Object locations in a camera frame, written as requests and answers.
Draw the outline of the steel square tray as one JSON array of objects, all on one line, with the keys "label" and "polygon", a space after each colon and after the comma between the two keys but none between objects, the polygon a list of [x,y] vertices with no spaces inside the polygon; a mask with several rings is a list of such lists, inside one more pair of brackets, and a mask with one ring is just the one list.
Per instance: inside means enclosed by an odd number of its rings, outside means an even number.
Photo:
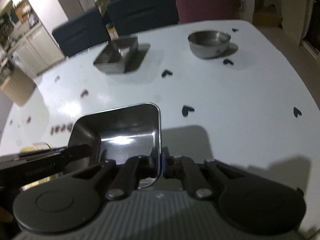
[{"label": "steel square tray", "polygon": [[152,156],[160,175],[161,113],[154,103],[119,107],[82,116],[73,125],[68,146],[89,145],[90,157],[72,162],[71,173],[113,159],[118,165],[135,156]]},{"label": "steel square tray", "polygon": [[129,62],[138,51],[138,37],[122,37],[109,41],[93,62],[98,70],[106,74],[124,73]]}]

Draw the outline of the lemon pattern scalloped bowl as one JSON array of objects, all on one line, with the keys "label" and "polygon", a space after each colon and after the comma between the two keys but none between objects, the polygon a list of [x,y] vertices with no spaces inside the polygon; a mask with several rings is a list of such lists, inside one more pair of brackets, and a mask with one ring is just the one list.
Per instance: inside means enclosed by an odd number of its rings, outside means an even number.
[{"label": "lemon pattern scalloped bowl", "polygon": [[42,151],[42,150],[48,150],[53,148],[51,144],[48,144],[46,142],[35,142],[32,143],[29,146],[24,146],[20,149],[20,153],[29,153],[34,151]]}]

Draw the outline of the white kitchen cabinet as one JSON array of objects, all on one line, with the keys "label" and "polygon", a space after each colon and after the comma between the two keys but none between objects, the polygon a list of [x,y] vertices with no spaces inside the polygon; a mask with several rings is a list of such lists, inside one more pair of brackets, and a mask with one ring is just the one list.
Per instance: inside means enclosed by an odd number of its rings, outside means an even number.
[{"label": "white kitchen cabinet", "polygon": [[8,54],[31,78],[65,59],[59,46],[41,23],[28,30]]}]

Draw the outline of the small round steel bowl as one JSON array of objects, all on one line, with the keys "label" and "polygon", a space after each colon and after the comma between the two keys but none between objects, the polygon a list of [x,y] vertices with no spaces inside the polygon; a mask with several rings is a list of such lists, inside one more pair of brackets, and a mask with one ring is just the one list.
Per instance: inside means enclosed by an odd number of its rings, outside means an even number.
[{"label": "small round steel bowl", "polygon": [[189,34],[191,52],[201,59],[212,59],[223,54],[228,48],[231,35],[217,30],[202,30]]}]

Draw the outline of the dark blue chair left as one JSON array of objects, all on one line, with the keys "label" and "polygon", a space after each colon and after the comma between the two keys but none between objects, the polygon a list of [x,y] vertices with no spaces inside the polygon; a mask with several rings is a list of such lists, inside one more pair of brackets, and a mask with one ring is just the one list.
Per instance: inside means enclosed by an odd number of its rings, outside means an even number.
[{"label": "dark blue chair left", "polygon": [[55,28],[52,36],[67,57],[111,40],[97,8]]}]

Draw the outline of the dark blue chair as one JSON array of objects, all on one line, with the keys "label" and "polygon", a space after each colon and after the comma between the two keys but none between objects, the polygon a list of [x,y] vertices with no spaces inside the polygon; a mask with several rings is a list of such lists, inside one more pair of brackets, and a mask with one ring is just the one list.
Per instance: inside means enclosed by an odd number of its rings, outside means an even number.
[{"label": "dark blue chair", "polygon": [[112,0],[107,12],[119,36],[179,23],[176,0]]},{"label": "dark blue chair", "polygon": [[97,8],[55,28],[52,36],[67,57],[111,40]]}]

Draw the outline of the dark blue chair right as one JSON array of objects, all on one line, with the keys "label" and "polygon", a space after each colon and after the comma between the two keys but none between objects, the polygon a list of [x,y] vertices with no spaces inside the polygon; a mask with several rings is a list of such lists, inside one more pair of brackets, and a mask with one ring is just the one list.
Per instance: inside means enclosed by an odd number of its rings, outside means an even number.
[{"label": "dark blue chair right", "polygon": [[107,12],[119,36],[179,23],[176,0],[112,0]]}]

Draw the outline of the maroon chair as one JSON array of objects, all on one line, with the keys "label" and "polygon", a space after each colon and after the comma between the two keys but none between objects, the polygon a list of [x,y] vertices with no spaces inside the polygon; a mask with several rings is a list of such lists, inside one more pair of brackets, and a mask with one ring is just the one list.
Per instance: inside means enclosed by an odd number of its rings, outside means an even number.
[{"label": "maroon chair", "polygon": [[233,20],[240,0],[176,0],[180,23]]}]

